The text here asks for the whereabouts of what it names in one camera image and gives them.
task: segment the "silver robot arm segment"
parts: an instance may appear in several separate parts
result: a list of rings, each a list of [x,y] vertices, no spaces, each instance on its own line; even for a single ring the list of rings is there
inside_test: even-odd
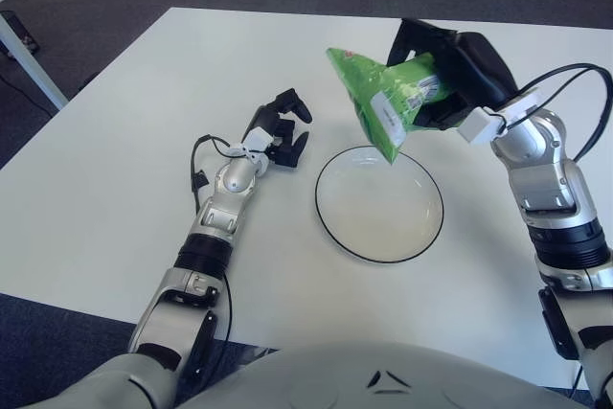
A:
[[[491,140],[507,168],[547,285],[539,297],[556,350],[581,363],[592,396],[606,407],[613,398],[613,253],[581,170],[566,156],[561,119],[540,109],[521,122],[536,102],[531,92],[499,112],[475,109],[459,131],[469,142]]]
[[[306,146],[307,132],[292,144],[295,123],[280,116],[290,111],[305,123],[312,120],[296,92],[287,90],[261,106],[242,141],[226,149],[224,155],[231,159],[216,174],[215,191],[199,208],[174,266],[167,270],[134,330],[128,353],[32,407],[172,407],[179,377],[193,375],[210,353],[222,280],[257,178],[270,161],[296,168]]]

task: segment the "white table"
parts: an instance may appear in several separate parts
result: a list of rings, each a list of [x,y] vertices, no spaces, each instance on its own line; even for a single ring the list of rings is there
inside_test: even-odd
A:
[[[568,62],[613,67],[611,31],[435,24],[485,34],[519,83]],[[365,143],[325,51],[384,60],[397,25],[168,11],[0,171],[0,291],[136,322],[192,223],[193,141],[208,132],[237,140],[259,104],[295,87],[313,114],[311,136],[299,168],[272,168],[250,204],[229,269],[231,339],[277,348],[363,338],[415,343],[536,384],[570,386],[575,364],[550,342],[534,250],[488,146],[469,147],[451,130],[405,143],[437,180],[445,206],[439,238],[413,261],[359,261],[317,219],[320,169]],[[567,122],[571,155],[595,126],[603,95],[599,79],[585,76],[553,104]],[[611,141],[609,127],[581,161],[610,239]],[[198,161],[213,174],[222,160],[203,149]],[[225,304],[220,311],[217,337]]]

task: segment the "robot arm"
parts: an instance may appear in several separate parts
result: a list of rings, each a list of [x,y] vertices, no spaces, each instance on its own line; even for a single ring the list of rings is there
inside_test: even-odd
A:
[[[224,153],[230,161],[216,174],[215,191],[198,207],[196,219],[174,266],[167,270],[129,344],[59,396],[31,407],[41,409],[166,409],[172,407],[179,377],[190,377],[207,360],[216,329],[216,303],[223,289],[241,219],[258,177],[269,160],[295,168],[308,133],[292,145],[295,123],[280,114],[311,116],[291,89],[261,106],[241,143]],[[205,185],[197,173],[193,189]]]
[[[459,125],[470,143],[491,142],[507,168],[536,249],[536,265],[547,285],[539,297],[556,350],[566,359],[579,360],[592,396],[609,407],[613,399],[612,251],[583,175],[566,156],[564,124],[553,112],[536,110],[540,106],[537,93],[517,88],[504,60],[480,34],[404,19],[388,65],[401,63],[411,51],[432,54],[441,79],[456,89],[442,103],[423,106],[415,124],[438,129]],[[607,91],[613,92],[610,74],[593,65],[581,68],[597,70]],[[607,101],[601,128],[609,114]],[[595,143],[601,134],[600,130],[590,141]]]
[[[538,106],[531,91],[498,112],[476,108],[459,132],[470,143],[491,141],[507,168],[547,285],[539,297],[556,350],[581,363],[594,399],[610,405],[613,253],[581,170],[566,157],[564,124],[549,110],[534,111]]]

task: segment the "plastic bag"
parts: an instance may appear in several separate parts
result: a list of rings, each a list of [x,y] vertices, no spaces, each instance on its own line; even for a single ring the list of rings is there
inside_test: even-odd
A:
[[[390,164],[409,131],[429,129],[413,125],[420,107],[452,92],[437,77],[429,53],[392,67],[336,48],[327,54],[349,91],[366,136]]]

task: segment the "black band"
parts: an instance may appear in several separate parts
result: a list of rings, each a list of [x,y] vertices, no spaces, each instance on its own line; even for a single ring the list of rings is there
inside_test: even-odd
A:
[[[181,361],[179,353],[158,344],[141,344],[136,352],[155,359],[164,369],[171,371],[174,371]]]
[[[228,267],[232,246],[210,235],[190,234],[174,266],[204,273],[221,280]]]
[[[563,269],[596,267],[609,258],[604,232],[594,219],[568,229],[539,229],[528,226],[536,255],[546,265]]]

